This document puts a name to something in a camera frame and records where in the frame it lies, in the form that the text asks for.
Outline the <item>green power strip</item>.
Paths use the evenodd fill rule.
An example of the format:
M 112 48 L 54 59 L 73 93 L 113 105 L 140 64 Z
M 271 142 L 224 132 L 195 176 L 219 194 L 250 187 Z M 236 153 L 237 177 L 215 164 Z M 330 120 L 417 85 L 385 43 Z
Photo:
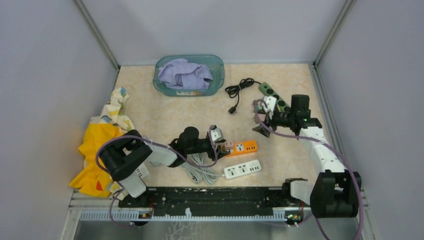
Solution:
M 266 82 L 260 83 L 258 87 L 259 91 L 266 97 L 274 97 L 276 99 L 276 108 L 280 112 L 290 110 L 290 106 L 277 92 Z

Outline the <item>orange power strip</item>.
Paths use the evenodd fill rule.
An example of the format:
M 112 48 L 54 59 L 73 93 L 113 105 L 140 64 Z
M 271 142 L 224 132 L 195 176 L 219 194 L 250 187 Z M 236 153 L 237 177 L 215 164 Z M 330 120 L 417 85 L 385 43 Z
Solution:
M 229 151 L 230 154 L 226 157 L 236 157 L 241 155 L 253 154 L 258 151 L 259 147 L 255 140 L 236 142 L 233 148 Z

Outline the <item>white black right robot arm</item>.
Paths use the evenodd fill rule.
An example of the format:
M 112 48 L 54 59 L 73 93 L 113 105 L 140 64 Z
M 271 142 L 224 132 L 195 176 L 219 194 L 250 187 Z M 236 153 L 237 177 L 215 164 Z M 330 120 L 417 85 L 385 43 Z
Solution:
M 288 178 L 283 184 L 281 199 L 287 206 L 299 201 L 311 208 L 317 219 L 353 218 L 360 210 L 362 184 L 357 172 L 349 172 L 342 157 L 327 141 L 321 122 L 311 116 L 310 97 L 294 94 L 291 105 L 279 108 L 273 96 L 253 101 L 255 132 L 269 137 L 278 135 L 277 128 L 289 128 L 293 134 L 285 138 L 297 139 L 306 150 L 317 172 L 315 182 L 303 178 Z

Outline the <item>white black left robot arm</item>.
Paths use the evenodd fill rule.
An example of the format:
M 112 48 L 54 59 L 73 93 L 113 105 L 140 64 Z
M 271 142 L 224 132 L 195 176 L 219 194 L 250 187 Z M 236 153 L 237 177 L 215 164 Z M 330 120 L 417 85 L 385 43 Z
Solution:
M 130 130 L 122 136 L 104 143 L 96 152 L 97 166 L 108 173 L 112 180 L 130 195 L 138 207 L 149 203 L 150 193 L 141 175 L 137 172 L 145 162 L 176 168 L 183 163 L 194 168 L 205 169 L 207 165 L 195 163 L 188 156 L 207 154 L 214 164 L 230 154 L 222 144 L 226 140 L 216 125 L 211 125 L 204 138 L 199 130 L 189 126 L 170 144 L 161 144 L 143 137 L 137 130 Z

